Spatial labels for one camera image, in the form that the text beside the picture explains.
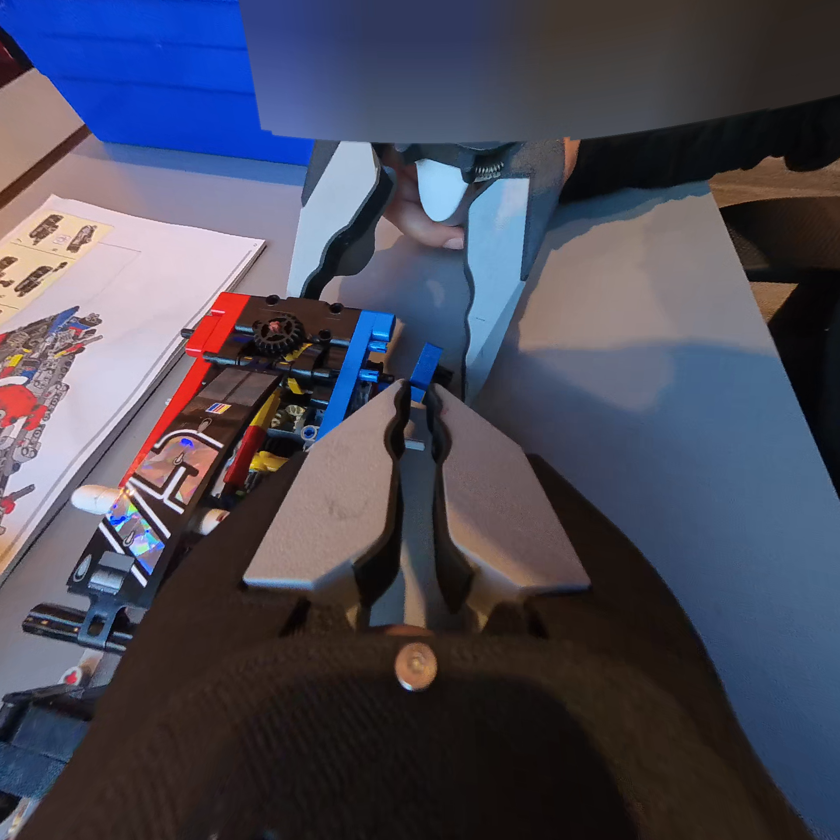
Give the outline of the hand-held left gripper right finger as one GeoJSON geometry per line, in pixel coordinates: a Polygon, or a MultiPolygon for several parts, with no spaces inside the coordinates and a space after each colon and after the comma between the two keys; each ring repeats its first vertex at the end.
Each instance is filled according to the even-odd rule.
{"type": "Polygon", "coordinates": [[[435,573],[451,614],[592,582],[523,449],[441,385],[429,387],[435,573]]]}

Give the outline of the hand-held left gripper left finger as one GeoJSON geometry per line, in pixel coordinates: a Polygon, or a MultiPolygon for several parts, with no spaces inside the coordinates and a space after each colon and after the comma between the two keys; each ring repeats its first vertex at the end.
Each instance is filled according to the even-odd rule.
{"type": "Polygon", "coordinates": [[[408,382],[388,385],[257,491],[243,513],[243,601],[273,632],[323,606],[355,628],[400,566],[408,382]]]}

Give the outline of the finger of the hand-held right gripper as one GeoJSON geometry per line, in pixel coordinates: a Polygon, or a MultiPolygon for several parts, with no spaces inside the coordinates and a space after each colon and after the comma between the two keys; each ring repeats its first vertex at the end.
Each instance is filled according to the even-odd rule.
{"type": "Polygon", "coordinates": [[[524,289],[522,258],[529,187],[528,178],[500,179],[469,207],[465,241],[465,273],[471,287],[463,376],[466,403],[474,402],[486,383],[524,289]]]}
{"type": "Polygon", "coordinates": [[[301,194],[288,298],[317,300],[333,278],[367,266],[395,187],[375,144],[316,141],[301,194]]]}

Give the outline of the blue L-shaped toy beam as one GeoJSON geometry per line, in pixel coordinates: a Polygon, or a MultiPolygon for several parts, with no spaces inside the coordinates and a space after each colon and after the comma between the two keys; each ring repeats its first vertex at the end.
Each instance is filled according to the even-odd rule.
{"type": "Polygon", "coordinates": [[[429,386],[434,380],[443,348],[426,342],[414,365],[409,384],[413,403],[423,404],[429,386]]]}

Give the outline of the partly built toy car chassis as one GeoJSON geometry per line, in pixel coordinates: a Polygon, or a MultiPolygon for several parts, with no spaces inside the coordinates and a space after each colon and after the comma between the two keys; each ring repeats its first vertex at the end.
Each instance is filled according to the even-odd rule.
{"type": "Polygon", "coordinates": [[[225,292],[194,330],[194,361],[118,490],[80,487],[98,527],[67,589],[85,612],[37,605],[23,629],[121,655],[163,583],[246,495],[393,383],[391,313],[225,292]]]}

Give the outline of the person's right hand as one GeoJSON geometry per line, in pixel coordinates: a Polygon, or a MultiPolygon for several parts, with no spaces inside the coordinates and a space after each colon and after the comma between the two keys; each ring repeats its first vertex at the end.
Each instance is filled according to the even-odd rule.
{"type": "Polygon", "coordinates": [[[465,230],[462,227],[435,222],[424,211],[415,165],[404,165],[398,157],[390,155],[386,166],[394,171],[395,191],[383,217],[403,235],[420,245],[436,249],[463,250],[466,244],[465,230]]]}

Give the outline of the open building instruction booklet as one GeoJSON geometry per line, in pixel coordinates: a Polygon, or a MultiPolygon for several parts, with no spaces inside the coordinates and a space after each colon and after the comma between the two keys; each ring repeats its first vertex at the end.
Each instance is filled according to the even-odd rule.
{"type": "Polygon", "coordinates": [[[265,246],[59,196],[2,236],[2,580],[265,246]]]}

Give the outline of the blue plastic bin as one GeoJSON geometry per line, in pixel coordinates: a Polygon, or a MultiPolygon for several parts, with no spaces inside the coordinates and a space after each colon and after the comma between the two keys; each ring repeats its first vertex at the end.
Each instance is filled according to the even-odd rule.
{"type": "Polygon", "coordinates": [[[309,163],[260,127],[238,2],[6,1],[1,23],[103,142],[309,163]]]}

